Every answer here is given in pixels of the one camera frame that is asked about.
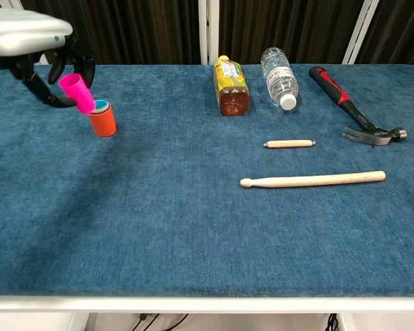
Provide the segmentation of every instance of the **cable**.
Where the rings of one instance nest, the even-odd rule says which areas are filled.
[[[171,331],[171,330],[175,329],[179,324],[181,324],[184,321],[184,319],[187,318],[187,316],[188,316],[188,314],[186,314],[186,316],[184,316],[182,319],[180,319],[179,322],[176,323],[174,326],[170,326],[169,328],[167,328],[163,331]]]
[[[337,320],[337,314],[330,314],[330,316],[328,316],[325,331],[336,331],[338,326],[339,321]]]
[[[132,331],[135,331],[138,328],[138,325],[141,324],[142,321],[144,321],[147,317],[147,314],[140,314],[138,323],[133,327]]]
[[[158,316],[159,316],[159,314],[156,314],[155,317],[153,318],[153,320],[150,321],[150,323],[144,328],[143,331],[146,331],[153,324],[153,322],[155,322],[155,319],[157,319]]]

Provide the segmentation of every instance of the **brown liquid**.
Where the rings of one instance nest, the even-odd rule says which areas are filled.
[[[230,86],[219,93],[219,109],[226,116],[243,115],[250,101],[248,88],[245,86]]]

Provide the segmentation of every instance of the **bottle cap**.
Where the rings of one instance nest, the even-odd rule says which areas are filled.
[[[283,110],[292,110],[296,107],[296,98],[292,94],[285,94],[281,97],[281,101],[279,103],[281,104],[281,108]]]

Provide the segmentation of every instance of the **drumstick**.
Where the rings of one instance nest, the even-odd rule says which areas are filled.
[[[312,140],[272,140],[267,141],[264,146],[267,148],[290,148],[290,147],[311,147],[316,144]]]
[[[357,172],[353,174],[326,174],[322,176],[304,177],[244,178],[241,180],[241,186],[244,186],[245,188],[251,188],[252,186],[259,186],[261,188],[290,188],[295,186],[365,183],[368,181],[383,181],[385,178],[386,175],[383,171]]]

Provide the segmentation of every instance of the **pink cup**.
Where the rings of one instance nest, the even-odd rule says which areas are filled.
[[[58,85],[68,98],[77,102],[81,113],[89,114],[95,109],[94,98],[80,74],[67,74],[60,79]]]

